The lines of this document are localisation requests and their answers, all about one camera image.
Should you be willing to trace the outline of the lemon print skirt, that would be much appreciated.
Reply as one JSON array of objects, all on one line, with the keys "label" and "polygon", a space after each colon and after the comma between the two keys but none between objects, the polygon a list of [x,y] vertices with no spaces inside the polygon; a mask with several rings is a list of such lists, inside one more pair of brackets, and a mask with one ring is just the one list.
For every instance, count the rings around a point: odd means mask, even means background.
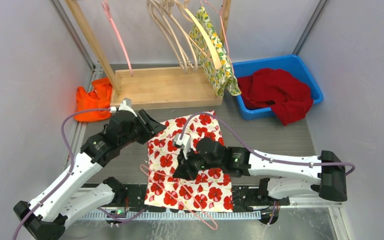
[{"label": "lemon print skirt", "polygon": [[194,25],[188,35],[193,41],[197,62],[203,68],[215,95],[222,97],[225,91],[232,96],[240,95],[242,92],[232,61],[203,6],[197,10],[195,18],[200,26]]}]

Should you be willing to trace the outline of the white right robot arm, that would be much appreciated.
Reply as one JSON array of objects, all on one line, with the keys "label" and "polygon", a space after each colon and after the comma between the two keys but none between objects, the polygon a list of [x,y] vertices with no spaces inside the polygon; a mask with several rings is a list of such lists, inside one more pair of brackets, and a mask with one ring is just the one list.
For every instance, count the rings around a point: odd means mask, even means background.
[{"label": "white right robot arm", "polygon": [[180,149],[173,177],[195,180],[206,170],[221,170],[234,178],[262,176],[257,198],[263,205],[301,195],[318,195],[332,202],[348,199],[345,164],[335,153],[289,156],[269,154],[245,147],[225,147],[209,137],[200,139],[195,149],[189,135],[177,134],[173,145]]}]

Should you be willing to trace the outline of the thin pink wire hanger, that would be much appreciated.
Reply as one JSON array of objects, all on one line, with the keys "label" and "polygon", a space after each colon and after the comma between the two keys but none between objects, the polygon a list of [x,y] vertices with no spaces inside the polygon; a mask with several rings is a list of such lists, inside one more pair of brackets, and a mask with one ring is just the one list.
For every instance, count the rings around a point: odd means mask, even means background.
[{"label": "thin pink wire hanger", "polygon": [[200,47],[200,50],[197,52],[198,60],[202,68],[207,74],[216,75],[216,74],[221,74],[225,72],[227,76],[232,76],[233,75],[232,60],[230,58],[230,49],[229,49],[229,45],[226,37],[226,30],[227,30],[227,23],[229,19],[231,2],[229,0],[224,0],[222,2],[220,10],[217,12],[220,18],[220,27],[221,27],[221,32],[219,34],[216,32],[210,20],[210,17],[204,8],[204,4],[207,4],[209,6],[211,4],[206,0],[201,1],[200,4],[201,4],[201,7],[198,9],[198,12],[196,13],[196,17],[200,22],[200,24],[203,26],[203,28],[206,30],[212,43],[214,44],[214,47],[218,52],[218,56],[222,66],[220,69],[214,68],[213,61],[209,53],[209,49],[203,39],[203,36],[197,29],[194,38],[198,42],[198,45]]}]

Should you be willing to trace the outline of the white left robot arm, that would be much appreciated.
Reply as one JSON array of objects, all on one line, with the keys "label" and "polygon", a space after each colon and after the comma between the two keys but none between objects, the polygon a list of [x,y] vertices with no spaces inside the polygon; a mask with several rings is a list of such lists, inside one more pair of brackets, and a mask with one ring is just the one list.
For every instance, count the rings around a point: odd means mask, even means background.
[{"label": "white left robot arm", "polygon": [[19,201],[13,208],[20,223],[12,239],[25,228],[36,240],[58,240],[65,230],[93,209],[112,204],[121,206],[127,197],[126,187],[108,177],[96,188],[76,199],[72,196],[94,174],[101,171],[123,148],[132,143],[145,144],[166,126],[145,110],[112,109],[113,116],[103,130],[90,136],[79,153],[69,151],[70,164],[54,182],[30,201]]}]

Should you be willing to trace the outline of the red poppy print cloth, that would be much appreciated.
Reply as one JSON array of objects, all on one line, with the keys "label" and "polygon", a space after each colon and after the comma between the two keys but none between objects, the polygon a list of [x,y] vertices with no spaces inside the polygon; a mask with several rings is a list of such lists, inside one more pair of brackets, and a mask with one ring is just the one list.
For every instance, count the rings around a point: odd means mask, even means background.
[{"label": "red poppy print cloth", "polygon": [[[199,206],[179,183],[186,185],[205,212],[232,212],[232,180],[221,169],[199,171],[195,180],[183,180],[172,176],[178,166],[177,156],[180,153],[180,149],[173,145],[173,140],[176,134],[182,132],[183,127],[186,127],[185,133],[190,135],[192,150],[195,150],[198,141],[205,137],[221,144],[224,142],[216,119],[205,114],[195,116],[190,122],[187,122],[188,118],[185,115],[163,121],[166,129],[148,141],[148,167],[152,170],[150,176],[161,183],[166,190],[175,192],[174,194],[194,211],[200,211]],[[147,190],[149,193],[146,194],[146,204],[183,210],[181,204],[155,183],[148,181]]]}]

